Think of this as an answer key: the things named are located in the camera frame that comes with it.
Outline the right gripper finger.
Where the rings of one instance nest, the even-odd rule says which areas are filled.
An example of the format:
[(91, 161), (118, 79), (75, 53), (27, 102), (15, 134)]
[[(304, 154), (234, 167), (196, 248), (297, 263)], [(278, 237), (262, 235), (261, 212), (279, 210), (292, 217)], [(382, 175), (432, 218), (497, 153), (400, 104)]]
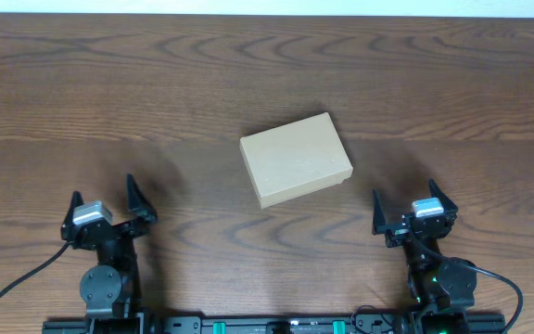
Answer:
[(446, 213), (457, 213), (458, 206), (440, 189), (433, 178), (428, 182), (430, 194), (433, 198), (437, 198)]
[(382, 208), (381, 199), (377, 190), (373, 190), (373, 228), (384, 228), (387, 225), (387, 218)]

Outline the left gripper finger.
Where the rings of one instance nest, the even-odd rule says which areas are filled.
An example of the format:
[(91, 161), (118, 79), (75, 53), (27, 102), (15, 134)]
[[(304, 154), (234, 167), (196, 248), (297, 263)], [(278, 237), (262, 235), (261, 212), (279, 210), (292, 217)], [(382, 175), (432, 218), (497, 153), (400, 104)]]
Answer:
[(158, 221), (158, 214), (154, 206), (147, 200), (134, 176), (130, 173), (126, 177), (127, 186), (127, 207), (129, 213), (133, 214), (139, 219), (147, 223), (156, 223)]
[(70, 206), (62, 223), (61, 229), (67, 229), (74, 226), (73, 217), (76, 209), (83, 205), (83, 196), (79, 191), (74, 191), (71, 196)]

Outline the cardboard box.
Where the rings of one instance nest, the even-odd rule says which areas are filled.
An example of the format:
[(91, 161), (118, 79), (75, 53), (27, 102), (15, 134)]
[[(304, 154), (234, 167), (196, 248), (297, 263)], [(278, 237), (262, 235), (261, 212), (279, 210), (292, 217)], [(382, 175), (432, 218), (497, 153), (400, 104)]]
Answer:
[(341, 184), (353, 172), (327, 112), (243, 136), (240, 150), (263, 209)]

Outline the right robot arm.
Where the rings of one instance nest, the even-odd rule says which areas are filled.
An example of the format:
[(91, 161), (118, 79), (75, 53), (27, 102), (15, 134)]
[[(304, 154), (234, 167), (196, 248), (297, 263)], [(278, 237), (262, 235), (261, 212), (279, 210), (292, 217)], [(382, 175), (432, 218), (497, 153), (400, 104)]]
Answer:
[(475, 303), (477, 275), (467, 260), (448, 258), (439, 251), (457, 218), (458, 207), (434, 180), (430, 197), (412, 203), (398, 223), (390, 223), (381, 198), (373, 192), (372, 233), (385, 237), (389, 248), (401, 247), (408, 267), (408, 288), (417, 300), (393, 321), (397, 333), (454, 333), (472, 331), (466, 309)]

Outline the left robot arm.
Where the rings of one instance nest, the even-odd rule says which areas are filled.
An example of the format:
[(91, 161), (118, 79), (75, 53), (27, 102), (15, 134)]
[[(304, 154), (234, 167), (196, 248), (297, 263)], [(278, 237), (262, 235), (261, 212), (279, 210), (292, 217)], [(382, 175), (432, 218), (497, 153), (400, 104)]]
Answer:
[(115, 225), (102, 201), (85, 202), (75, 191), (60, 227), (61, 238), (75, 250), (96, 253), (97, 265), (85, 272), (80, 283), (89, 333), (161, 332), (158, 319), (143, 305), (134, 248), (134, 240), (149, 233), (158, 214), (131, 174), (126, 190), (132, 219)]

